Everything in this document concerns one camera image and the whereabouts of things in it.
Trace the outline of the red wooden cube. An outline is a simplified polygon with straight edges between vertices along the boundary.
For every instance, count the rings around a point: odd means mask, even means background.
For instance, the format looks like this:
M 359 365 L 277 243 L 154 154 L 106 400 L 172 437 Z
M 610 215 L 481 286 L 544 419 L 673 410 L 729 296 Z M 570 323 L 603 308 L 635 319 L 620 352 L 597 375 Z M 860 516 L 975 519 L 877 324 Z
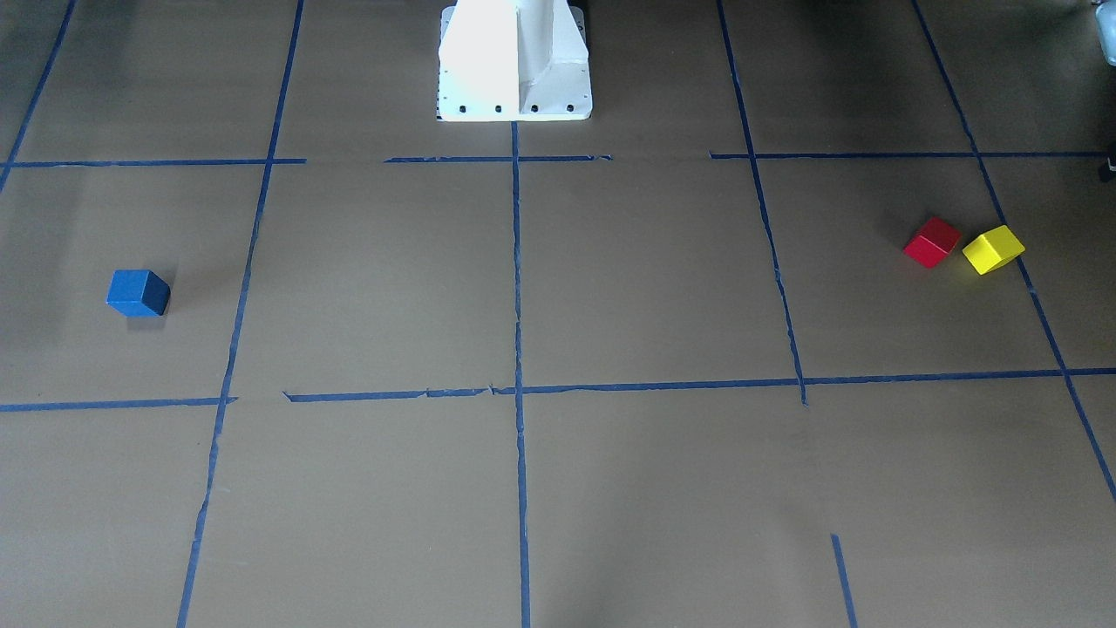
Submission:
M 903 253 L 924 268 L 934 268 L 953 253 L 961 232 L 942 218 L 929 218 L 903 247 Z

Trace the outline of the blue wooden cube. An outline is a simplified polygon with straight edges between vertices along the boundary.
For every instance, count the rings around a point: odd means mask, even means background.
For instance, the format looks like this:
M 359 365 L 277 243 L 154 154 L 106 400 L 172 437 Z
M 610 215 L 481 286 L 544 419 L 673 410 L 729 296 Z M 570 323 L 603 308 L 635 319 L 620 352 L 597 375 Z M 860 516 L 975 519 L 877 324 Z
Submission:
M 106 303 L 123 317 L 163 317 L 171 287 L 151 270 L 121 268 L 112 273 Z

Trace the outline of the yellow wooden cube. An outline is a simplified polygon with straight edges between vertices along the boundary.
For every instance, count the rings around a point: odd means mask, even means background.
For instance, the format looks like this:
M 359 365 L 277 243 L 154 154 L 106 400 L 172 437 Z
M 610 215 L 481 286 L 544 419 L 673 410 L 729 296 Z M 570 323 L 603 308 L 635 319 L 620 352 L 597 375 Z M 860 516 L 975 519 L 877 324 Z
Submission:
M 1000 225 L 982 232 L 962 248 L 962 255 L 979 276 L 987 276 L 1021 257 L 1027 248 L 1011 228 Z

